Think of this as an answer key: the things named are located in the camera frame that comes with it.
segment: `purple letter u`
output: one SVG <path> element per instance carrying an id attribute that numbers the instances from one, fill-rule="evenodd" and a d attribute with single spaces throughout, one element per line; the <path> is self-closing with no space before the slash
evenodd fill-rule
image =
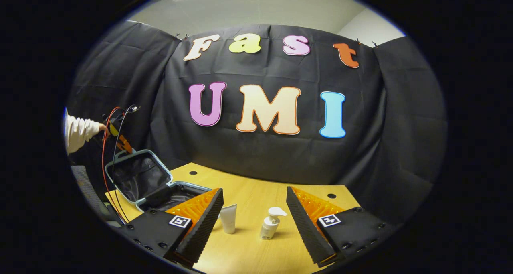
<path id="1" fill-rule="evenodd" d="M 223 90 L 226 88 L 226 83 L 214 82 L 209 87 L 212 90 L 212 112 L 207 116 L 201 112 L 201 93 L 205 90 L 205 86 L 203 84 L 193 84 L 189 88 L 191 93 L 191 117 L 200 126 L 213 126 L 219 122 L 221 117 Z"/>

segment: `wire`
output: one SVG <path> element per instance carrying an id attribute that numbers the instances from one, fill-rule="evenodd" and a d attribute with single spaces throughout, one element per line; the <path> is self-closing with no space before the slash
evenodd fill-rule
<path id="1" fill-rule="evenodd" d="M 112 195 L 110 194 L 109 186 L 107 185 L 107 178 L 105 177 L 105 159 L 104 159 L 104 155 L 105 155 L 105 141 L 107 140 L 107 129 L 109 128 L 110 117 L 112 117 L 112 114 L 117 109 L 121 109 L 121 108 L 119 106 L 116 106 L 110 112 L 109 118 L 107 119 L 107 124 L 106 124 L 106 127 L 105 127 L 105 132 L 103 133 L 103 147 L 101 149 L 101 173 L 103 173 L 103 181 L 105 182 L 105 188 L 107 189 L 107 193 L 109 194 L 109 197 L 110 197 L 111 201 L 114 201 L 114 199 L 112 198 Z M 114 204 L 114 208 L 116 209 L 117 214 L 121 217 L 121 220 L 123 220 L 123 217 L 121 216 L 121 213 L 119 213 L 119 210 L 117 209 L 116 203 L 113 203 L 113 204 Z"/>
<path id="2" fill-rule="evenodd" d="M 126 116 L 131 113 L 130 109 L 134 107 L 135 104 L 132 104 L 127 108 L 127 111 L 123 115 L 123 119 L 121 119 L 121 124 L 119 125 L 119 130 L 117 130 L 117 137 L 116 137 L 116 143 L 114 144 L 114 154 L 112 156 L 112 180 L 114 181 L 114 165 L 116 164 L 115 158 L 116 158 L 116 148 L 117 148 L 117 142 L 119 141 L 119 136 L 121 135 L 121 128 L 123 127 L 123 122 L 125 121 Z M 128 220 L 128 217 L 126 216 L 125 212 L 123 211 L 123 208 L 121 207 L 121 204 L 119 203 L 119 199 L 117 197 L 117 192 L 115 192 L 117 203 L 119 205 L 119 208 L 121 209 L 121 212 L 123 212 L 123 215 L 125 215 L 127 223 L 130 223 Z"/>

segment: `yellow letter a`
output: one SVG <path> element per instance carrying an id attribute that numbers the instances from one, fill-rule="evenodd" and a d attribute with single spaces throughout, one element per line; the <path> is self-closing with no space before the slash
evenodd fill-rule
<path id="1" fill-rule="evenodd" d="M 260 45 L 258 45 L 260 43 L 260 36 L 254 33 L 239 35 L 233 40 L 235 40 L 235 42 L 230 44 L 228 48 L 232 53 L 241 53 L 242 51 L 246 53 L 256 53 L 261 49 Z"/>

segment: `open suitcase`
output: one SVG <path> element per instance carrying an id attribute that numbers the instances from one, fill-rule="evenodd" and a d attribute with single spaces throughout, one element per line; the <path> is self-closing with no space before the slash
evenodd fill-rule
<path id="1" fill-rule="evenodd" d="M 122 151 L 115 155 L 114 161 L 105 166 L 110 181 L 127 201 L 143 213 L 150 208 L 169 210 L 211 190 L 185 181 L 173 181 L 171 172 L 149 150 L 133 149 L 128 155 Z"/>

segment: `blue letter i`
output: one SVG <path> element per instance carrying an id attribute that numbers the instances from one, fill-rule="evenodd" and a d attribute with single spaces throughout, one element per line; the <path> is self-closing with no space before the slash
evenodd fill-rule
<path id="1" fill-rule="evenodd" d="M 342 103 L 346 97 L 341 93 L 323 91 L 321 98 L 326 104 L 326 117 L 324 128 L 321 128 L 319 133 L 326 138 L 343 138 L 346 131 L 342 128 Z"/>

